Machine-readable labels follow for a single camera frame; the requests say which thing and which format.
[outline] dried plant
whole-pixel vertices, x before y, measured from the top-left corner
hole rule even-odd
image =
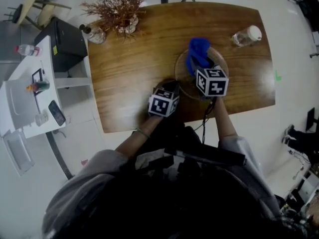
[[[98,0],[95,3],[82,3],[87,15],[97,15],[100,20],[95,22],[104,32],[115,31],[126,37],[128,34],[123,31],[130,25],[130,19],[135,15],[139,18],[143,0]]]

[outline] gray shirt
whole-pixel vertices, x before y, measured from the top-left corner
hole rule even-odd
[[[266,185],[259,166],[252,154],[248,142],[239,136],[229,136],[219,143],[219,147],[244,154],[247,162],[245,167],[232,167],[230,171],[244,181],[248,189],[261,203],[265,213],[270,218],[279,215],[279,208],[274,195]],[[136,169],[143,168],[152,160],[168,154],[164,149],[145,153],[137,157]],[[79,201],[93,188],[107,186],[115,178],[129,160],[115,150],[102,150],[96,153],[86,166],[70,181],[68,181],[53,197],[47,207],[42,231],[45,238],[51,238],[56,231],[71,220]]]

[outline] glass jar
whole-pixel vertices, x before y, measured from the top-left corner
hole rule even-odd
[[[85,39],[96,44],[103,43],[106,39],[105,33],[99,27],[88,27],[82,24],[80,25],[80,29],[82,30]]]
[[[237,46],[244,47],[254,42],[261,41],[261,38],[262,33],[260,29],[252,25],[234,34],[232,40]]]

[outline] white bottle cap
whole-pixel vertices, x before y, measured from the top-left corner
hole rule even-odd
[[[262,33],[260,29],[253,25],[248,28],[247,34],[249,38],[252,39],[253,41],[260,41],[262,37]]]

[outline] black cable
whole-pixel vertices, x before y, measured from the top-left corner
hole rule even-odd
[[[198,128],[194,129],[194,131],[198,130],[198,129],[201,128],[203,125],[204,125],[204,124],[202,123]]]
[[[294,157],[296,157],[297,159],[300,160],[300,158],[298,158],[298,157],[296,156],[296,155],[298,155],[298,156],[302,157],[303,160],[304,160],[307,164],[311,164],[310,161],[309,161],[308,159],[306,159],[303,154],[297,153],[297,152],[292,151],[292,150],[289,151],[289,153],[292,154]]]
[[[215,104],[216,104],[216,100],[217,100],[217,97],[214,97],[213,100],[209,103],[206,111],[205,111],[205,114],[204,114],[204,118],[203,118],[203,138],[202,138],[202,144],[205,144],[205,131],[206,131],[206,127],[205,127],[205,124],[206,124],[206,119],[207,119],[207,116],[214,110],[214,107],[215,107]]]

